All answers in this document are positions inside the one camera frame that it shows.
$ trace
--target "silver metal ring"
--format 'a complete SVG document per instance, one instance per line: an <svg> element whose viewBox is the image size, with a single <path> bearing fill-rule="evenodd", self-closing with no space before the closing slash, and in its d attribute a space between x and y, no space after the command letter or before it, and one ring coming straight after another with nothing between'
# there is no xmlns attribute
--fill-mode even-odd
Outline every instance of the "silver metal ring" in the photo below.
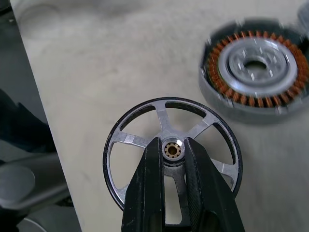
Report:
<svg viewBox="0 0 309 232"><path fill-rule="evenodd" d="M248 67L251 62L264 68ZM219 73L236 92L268 97L286 91L297 78L297 64L285 46L272 39L244 38L220 53Z"/></svg>
<svg viewBox="0 0 309 232"><path fill-rule="evenodd" d="M197 115L200 115L201 121L193 128L191 128L191 130L189 130L188 132L181 132L175 130L169 122L167 108L178 108L186 111L191 111ZM166 160L164 162L164 175L173 177L176 183L182 214L182 220L177 226L190 226L184 176L185 164L183 159L183 143L185 138L191 137L194 139L211 125L213 125L221 133L225 141L228 143L234 164L229 165L226 163L221 163L217 160L211 160L222 175L226 175L231 178L231 190L233 191L234 196L236 196L239 190L242 177L242 158L239 145L229 126L214 111L195 101L181 98L159 98L146 101L132 108L126 114L124 114L121 119L115 124L110 135L108 136L108 140L106 142L103 153L103 170L105 181L111 195L122 210L124 208L126 189L129 183L125 187L118 189L113 182L110 167L112 146L115 143L124 143L127 145L145 148L151 142L151 140L133 134L125 133L122 130L133 119L151 110L156 110L157 116L161 124L161 132L155 137L159 137L162 141L162 152L165 153L164 149L169 143L177 143L177 145L179 145L180 155L178 156L178 159L167 159L167 157L164 157L164 159Z"/></svg>

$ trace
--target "circular metal part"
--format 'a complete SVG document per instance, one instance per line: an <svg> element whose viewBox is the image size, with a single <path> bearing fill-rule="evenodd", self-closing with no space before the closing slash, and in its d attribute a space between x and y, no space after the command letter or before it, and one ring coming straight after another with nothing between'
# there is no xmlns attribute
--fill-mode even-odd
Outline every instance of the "circular metal part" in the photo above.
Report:
<svg viewBox="0 0 309 232"><path fill-rule="evenodd" d="M200 89L237 120L271 122L308 101L309 40L274 20L246 20L215 32L205 46Z"/></svg>
<svg viewBox="0 0 309 232"><path fill-rule="evenodd" d="M177 108L190 111L201 116L201 121L188 132L175 130L169 122L167 108ZM110 167L112 147L115 143L124 143L145 148L151 142L150 139L125 133L123 132L123 129L132 120L151 110L156 110L161 124L161 132L155 137L159 137L162 141L164 175L171 176L175 180L182 214L180 224L167 224L166 226L169 229L177 227L182 228L182 231L191 231L188 203L186 200L184 140L187 137L195 139L199 134L212 125L220 132L230 148L233 165L221 163L213 159L211 160L222 175L230 177L232 182L231 190L234 196L237 195L242 178L242 158L240 148L229 126L214 111L198 102L182 98L157 98L135 106L116 122L108 136L103 152L103 172L105 182L113 199L122 210L124 209L126 189L129 183L125 187L118 189L113 182Z"/></svg>

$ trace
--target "table surface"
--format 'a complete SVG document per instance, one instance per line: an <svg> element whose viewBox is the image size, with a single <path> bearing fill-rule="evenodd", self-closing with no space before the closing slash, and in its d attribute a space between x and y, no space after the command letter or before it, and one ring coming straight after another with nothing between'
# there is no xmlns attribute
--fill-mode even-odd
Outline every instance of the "table surface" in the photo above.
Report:
<svg viewBox="0 0 309 232"><path fill-rule="evenodd" d="M183 97L208 105L197 78L209 34L230 20L249 16L295 22L302 3L12 0L84 232L121 228L122 211L102 171L103 148L114 123L133 106L156 97ZM196 121L189 113L168 113L181 130ZM242 150L243 180L236 201L246 231L309 231L309 110L271 125L223 118ZM151 137L157 124L150 112L133 121L127 132ZM216 131L199 139L211 157L229 159ZM112 174L116 185L123 186L142 150L118 144L114 149ZM168 222L179 220L174 190L167 179Z"/></svg>

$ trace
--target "copper coil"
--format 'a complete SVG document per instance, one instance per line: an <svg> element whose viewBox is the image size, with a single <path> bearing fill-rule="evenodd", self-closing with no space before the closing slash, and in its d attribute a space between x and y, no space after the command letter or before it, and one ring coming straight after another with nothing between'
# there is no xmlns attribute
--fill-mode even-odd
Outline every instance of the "copper coil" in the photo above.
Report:
<svg viewBox="0 0 309 232"><path fill-rule="evenodd" d="M247 37L247 35L249 37L263 36L265 38L277 40L291 51L298 67L298 76L293 85L287 91L277 96L256 99L252 96L246 96L241 93L237 93L231 89L222 79L217 66L221 51L229 43L232 43L234 40L238 40L239 38ZM309 64L302 51L295 44L292 44L290 40L285 40L282 35L277 36L275 33L269 33L268 31L260 32L258 30L256 32L241 31L240 33L234 33L233 35L229 35L225 39L222 39L221 42L217 43L217 45L213 48L208 58L208 73L215 88L232 101L243 105L249 105L251 107L272 108L274 106L281 106L283 103L289 103L302 92L302 90L305 88L305 83L309 81Z"/></svg>

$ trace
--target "center hole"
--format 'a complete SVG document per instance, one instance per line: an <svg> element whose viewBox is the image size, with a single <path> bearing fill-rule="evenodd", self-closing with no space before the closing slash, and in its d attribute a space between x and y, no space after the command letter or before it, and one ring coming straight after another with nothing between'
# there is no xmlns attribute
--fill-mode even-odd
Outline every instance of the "center hole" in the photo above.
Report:
<svg viewBox="0 0 309 232"><path fill-rule="evenodd" d="M251 60L244 64L246 69L250 70L266 70L267 66L261 61L258 60Z"/></svg>
<svg viewBox="0 0 309 232"><path fill-rule="evenodd" d="M175 148L174 146L170 146L169 147L169 153L171 155L175 155L177 153L177 148Z"/></svg>

